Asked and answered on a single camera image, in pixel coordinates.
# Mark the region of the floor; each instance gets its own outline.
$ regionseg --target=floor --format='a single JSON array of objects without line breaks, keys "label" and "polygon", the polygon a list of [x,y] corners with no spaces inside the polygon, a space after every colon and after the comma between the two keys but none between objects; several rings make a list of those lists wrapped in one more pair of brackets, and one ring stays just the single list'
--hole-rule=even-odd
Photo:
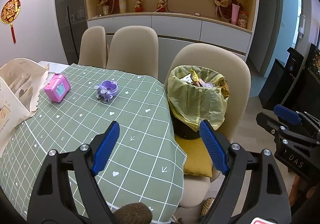
[{"label": "floor", "polygon": [[[257,71],[252,66],[252,64],[247,62],[247,65],[250,69],[251,73],[251,91],[249,101],[244,113],[244,116],[239,124],[236,134],[233,137],[233,142],[237,142],[240,144],[244,149],[254,152],[261,152],[263,149],[269,149],[273,154],[276,150],[276,145],[273,142],[273,136],[267,133],[263,128],[257,125],[256,123],[256,115],[260,112],[265,112],[270,116],[274,116],[272,111],[264,110],[261,106],[258,94],[265,83],[265,78],[259,77]],[[279,169],[281,171],[282,177],[284,179],[287,191],[291,190],[291,185],[293,183],[294,174],[288,173],[286,166],[282,163],[278,162]],[[204,198],[209,197],[216,197],[220,186],[223,182],[224,176],[220,174],[220,176],[211,183],[209,191]],[[242,184],[241,193],[237,202],[237,205],[234,209],[234,215],[239,214],[243,207],[243,203],[246,197],[246,193],[248,190],[250,181],[250,172],[246,172],[246,176],[244,178],[244,182]],[[175,216],[177,218],[182,218],[185,224],[194,224],[197,223],[197,219],[200,216],[200,212],[202,209],[202,204],[191,208],[178,208]]]}]

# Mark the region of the pink tube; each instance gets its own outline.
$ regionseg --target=pink tube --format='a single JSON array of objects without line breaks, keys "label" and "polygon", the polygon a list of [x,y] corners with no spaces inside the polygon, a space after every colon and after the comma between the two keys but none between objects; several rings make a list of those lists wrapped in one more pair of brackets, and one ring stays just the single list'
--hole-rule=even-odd
[{"label": "pink tube", "polygon": [[240,6],[236,4],[232,4],[232,16],[231,16],[231,23],[236,25],[237,20],[238,20],[238,15],[239,15],[239,9]]}]

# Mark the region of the wooden shelf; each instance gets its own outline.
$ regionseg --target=wooden shelf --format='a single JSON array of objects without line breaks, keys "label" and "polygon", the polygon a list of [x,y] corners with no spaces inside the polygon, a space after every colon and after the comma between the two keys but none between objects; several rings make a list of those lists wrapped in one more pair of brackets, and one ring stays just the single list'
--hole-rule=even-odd
[{"label": "wooden shelf", "polygon": [[221,25],[225,25],[237,30],[241,30],[247,33],[252,34],[251,31],[241,28],[237,25],[233,25],[231,23],[219,20],[219,19],[215,19],[215,18],[211,18],[211,17],[205,17],[205,16],[195,16],[192,14],[185,14],[185,13],[171,13],[171,12],[150,12],[150,11],[145,11],[145,12],[126,12],[126,13],[117,13],[117,14],[110,14],[110,15],[106,15],[106,16],[101,16],[101,17],[96,17],[96,18],[92,18],[89,19],[87,21],[92,21],[92,20],[98,20],[98,19],[104,19],[104,18],[112,18],[112,17],[119,17],[119,16],[133,16],[133,15],[164,15],[164,16],[174,16],[174,17],[182,17],[182,18],[191,18],[191,19],[197,19],[197,20],[203,20],[203,21],[209,21],[209,22],[213,22],[213,23],[218,23]]}]

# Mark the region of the yellow cushion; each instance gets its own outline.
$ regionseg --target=yellow cushion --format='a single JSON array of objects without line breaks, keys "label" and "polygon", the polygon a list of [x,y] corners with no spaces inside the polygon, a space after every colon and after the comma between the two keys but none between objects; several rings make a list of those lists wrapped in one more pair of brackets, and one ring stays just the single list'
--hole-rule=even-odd
[{"label": "yellow cushion", "polygon": [[187,160],[183,166],[184,174],[212,177],[212,161],[201,138],[186,140],[176,134],[176,142],[187,154]]}]

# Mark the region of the beige chair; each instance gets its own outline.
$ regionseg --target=beige chair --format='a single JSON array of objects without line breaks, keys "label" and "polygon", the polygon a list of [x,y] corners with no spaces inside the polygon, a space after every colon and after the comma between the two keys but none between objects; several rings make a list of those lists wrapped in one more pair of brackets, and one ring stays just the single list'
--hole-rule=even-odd
[{"label": "beige chair", "polygon": [[88,28],[82,35],[79,65],[105,69],[108,53],[104,27]]},{"label": "beige chair", "polygon": [[107,69],[158,78],[158,36],[145,26],[128,26],[113,36]]},{"label": "beige chair", "polygon": [[[184,47],[174,58],[169,69],[165,85],[168,85],[170,72],[180,65],[194,65],[215,70],[225,76],[230,97],[228,99],[225,120],[218,131],[230,141],[247,106],[250,92],[250,72],[246,63],[235,54],[216,46],[203,43],[190,44]],[[202,202],[210,182],[219,175],[212,168],[212,178],[184,175],[184,193],[180,207],[191,208]]]}]

